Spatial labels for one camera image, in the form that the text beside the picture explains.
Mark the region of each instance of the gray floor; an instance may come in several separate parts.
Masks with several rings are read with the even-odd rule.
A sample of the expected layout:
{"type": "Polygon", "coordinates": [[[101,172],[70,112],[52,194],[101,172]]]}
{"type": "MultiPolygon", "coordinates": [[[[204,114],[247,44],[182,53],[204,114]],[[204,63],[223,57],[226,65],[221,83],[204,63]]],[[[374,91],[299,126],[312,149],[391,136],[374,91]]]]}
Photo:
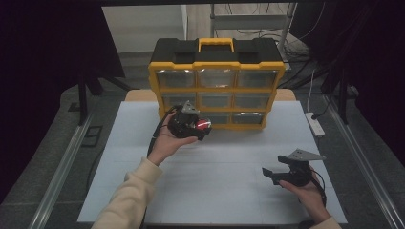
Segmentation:
{"type": "MultiPolygon", "coordinates": [[[[191,33],[195,32],[195,36],[198,37],[197,31],[202,30],[198,29],[191,31],[191,33]]],[[[150,52],[122,53],[120,56],[126,74],[126,78],[122,79],[122,81],[137,88],[149,88],[146,66],[150,58],[150,52]]],[[[292,77],[302,64],[293,64],[292,72],[286,74],[283,81],[292,77]]],[[[300,76],[311,74],[313,67],[313,64],[309,65],[300,76]]],[[[313,83],[309,107],[315,113],[321,113],[327,106],[327,100],[319,90],[322,82],[323,78],[318,78],[313,83]]],[[[102,80],[102,85],[106,91],[102,96],[93,97],[89,95],[89,99],[95,101],[92,103],[95,108],[95,116],[90,126],[95,128],[102,126],[99,140],[96,140],[93,136],[85,137],[83,140],[83,144],[87,146],[82,145],[80,147],[65,185],[49,216],[46,228],[90,228],[89,224],[76,223],[75,221],[86,197],[89,180],[91,181],[96,171],[97,161],[114,124],[119,104],[126,94],[122,89],[109,82],[102,80]]],[[[297,99],[302,102],[305,110],[309,97],[309,84],[294,90],[294,92],[297,99]]],[[[18,229],[27,228],[30,225],[32,216],[72,139],[79,119],[78,112],[70,111],[71,105],[78,103],[77,88],[73,87],[66,91],[60,101],[59,112],[48,134],[44,137],[25,172],[0,205],[0,228],[18,229]]],[[[356,109],[354,99],[348,100],[347,114],[352,133],[355,135],[358,144],[367,156],[384,188],[394,201],[399,215],[404,219],[404,167],[356,109]]],[[[324,115],[320,116],[319,122],[326,135],[318,141],[318,147],[321,154],[328,158],[325,164],[349,221],[349,224],[342,225],[342,227],[391,228],[380,208],[380,203],[374,197],[367,180],[355,162],[351,148],[339,130],[331,111],[328,110],[324,115]]]]}

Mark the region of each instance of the black cable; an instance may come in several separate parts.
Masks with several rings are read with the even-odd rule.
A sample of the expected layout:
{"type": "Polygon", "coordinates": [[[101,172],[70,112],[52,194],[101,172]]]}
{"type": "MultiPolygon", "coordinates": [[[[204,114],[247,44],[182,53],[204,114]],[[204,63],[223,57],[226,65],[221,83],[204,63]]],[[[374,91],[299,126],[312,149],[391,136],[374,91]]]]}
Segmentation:
{"type": "MultiPolygon", "coordinates": [[[[173,106],[172,108],[170,108],[169,111],[166,112],[166,114],[164,115],[164,117],[163,117],[163,118],[161,119],[161,121],[158,123],[158,126],[156,127],[156,129],[155,129],[155,131],[154,131],[154,133],[153,133],[153,135],[152,135],[151,142],[149,143],[149,148],[148,148],[147,156],[149,156],[149,155],[151,154],[152,150],[153,150],[153,146],[155,145],[155,141],[156,141],[156,139],[157,139],[158,136],[159,136],[160,129],[161,129],[162,127],[167,126],[167,125],[163,125],[163,122],[164,122],[164,120],[166,119],[166,117],[167,117],[168,115],[170,115],[174,110],[179,109],[180,107],[181,107],[181,106],[173,106]]],[[[145,222],[145,217],[146,217],[146,210],[147,210],[147,208],[145,208],[145,212],[143,213],[143,218],[142,218],[142,222],[140,223],[139,229],[142,229],[142,228],[143,228],[143,223],[145,222]]]]}
{"type": "MultiPolygon", "coordinates": [[[[329,81],[329,83],[330,83],[330,87],[331,87],[331,82],[330,82],[331,76],[330,76],[330,73],[331,73],[331,71],[332,71],[332,67],[333,67],[333,66],[334,66],[334,63],[330,65],[330,70],[329,70],[329,73],[328,73],[328,76],[327,76],[327,79],[328,79],[328,81],[329,81]]],[[[315,119],[317,119],[318,117],[324,115],[325,112],[328,110],[328,107],[329,107],[329,105],[330,105],[330,101],[331,101],[331,94],[330,94],[330,99],[329,99],[329,101],[328,101],[328,104],[327,104],[327,107],[325,108],[325,110],[324,110],[321,114],[314,114],[311,118],[312,118],[313,120],[315,120],[315,119]]]]}
{"type": "Polygon", "coordinates": [[[303,65],[303,67],[301,67],[301,69],[298,70],[298,72],[297,72],[293,77],[291,77],[291,78],[290,78],[289,80],[287,80],[286,82],[280,84],[280,85],[277,87],[277,89],[280,89],[282,85],[285,85],[285,84],[287,84],[288,82],[290,82],[292,79],[296,78],[296,77],[298,76],[298,74],[309,64],[309,62],[310,62],[311,60],[312,60],[312,58],[308,59],[307,62],[303,65]]]}
{"type": "Polygon", "coordinates": [[[174,107],[170,108],[169,111],[166,112],[166,114],[164,115],[164,117],[163,117],[163,118],[161,119],[161,121],[159,122],[158,126],[156,127],[156,129],[155,129],[155,131],[154,131],[154,133],[153,133],[153,135],[152,135],[151,142],[149,143],[149,148],[148,148],[148,153],[147,153],[148,156],[151,154],[151,152],[152,152],[152,150],[153,150],[153,146],[155,145],[156,138],[158,138],[158,135],[159,135],[159,132],[160,132],[160,128],[163,127],[163,122],[164,122],[164,120],[166,119],[166,117],[167,117],[168,115],[170,115],[174,110],[178,109],[179,107],[180,107],[180,106],[174,106],[174,107]]]}
{"type": "Polygon", "coordinates": [[[322,183],[324,187],[321,187],[321,185],[319,184],[319,182],[313,177],[310,177],[310,180],[312,181],[312,183],[316,186],[316,188],[319,191],[319,194],[321,195],[322,198],[322,202],[324,203],[324,206],[327,206],[327,195],[325,193],[325,180],[324,178],[316,171],[312,170],[315,174],[317,174],[321,179],[322,179],[322,183]]]}

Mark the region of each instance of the forearm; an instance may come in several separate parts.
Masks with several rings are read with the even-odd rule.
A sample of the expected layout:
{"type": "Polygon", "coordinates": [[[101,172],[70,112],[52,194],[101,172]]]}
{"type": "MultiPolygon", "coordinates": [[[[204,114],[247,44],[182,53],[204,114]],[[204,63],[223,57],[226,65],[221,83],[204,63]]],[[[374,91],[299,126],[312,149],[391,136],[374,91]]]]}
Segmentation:
{"type": "Polygon", "coordinates": [[[139,167],[128,173],[125,182],[116,189],[92,228],[139,228],[160,175],[161,169],[143,158],[139,167]]]}

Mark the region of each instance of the yellow storage organizer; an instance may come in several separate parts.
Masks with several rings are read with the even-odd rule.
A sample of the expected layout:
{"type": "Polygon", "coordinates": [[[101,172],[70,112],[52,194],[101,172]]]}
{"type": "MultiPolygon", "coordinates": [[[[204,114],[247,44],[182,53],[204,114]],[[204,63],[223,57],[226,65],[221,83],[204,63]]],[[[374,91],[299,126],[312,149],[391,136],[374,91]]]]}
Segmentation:
{"type": "Polygon", "coordinates": [[[149,64],[149,82],[160,118],[188,100],[214,129],[260,130],[285,68],[270,38],[162,38],[149,64]]]}

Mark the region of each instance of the white surface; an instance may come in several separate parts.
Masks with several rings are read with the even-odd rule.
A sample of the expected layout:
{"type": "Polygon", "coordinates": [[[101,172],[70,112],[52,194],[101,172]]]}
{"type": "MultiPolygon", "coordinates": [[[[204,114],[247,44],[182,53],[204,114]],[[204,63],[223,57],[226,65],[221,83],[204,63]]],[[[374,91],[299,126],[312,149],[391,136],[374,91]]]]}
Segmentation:
{"type": "Polygon", "coordinates": [[[324,129],[322,129],[321,124],[317,119],[312,119],[313,113],[305,113],[307,122],[315,136],[321,137],[325,135],[324,129]]]}
{"type": "Polygon", "coordinates": [[[159,38],[185,39],[185,7],[103,7],[118,52],[151,52],[159,38]]]}
{"type": "MultiPolygon", "coordinates": [[[[135,169],[159,122],[155,102],[122,102],[78,221],[94,221],[135,169]]],[[[184,146],[162,164],[146,223],[291,224],[308,215],[295,195],[274,186],[262,167],[287,172],[277,161],[300,148],[319,154],[299,102],[274,102],[262,131],[213,130],[204,141],[184,146]]],[[[326,182],[327,208],[346,222],[323,161],[311,166],[326,182]]]]}

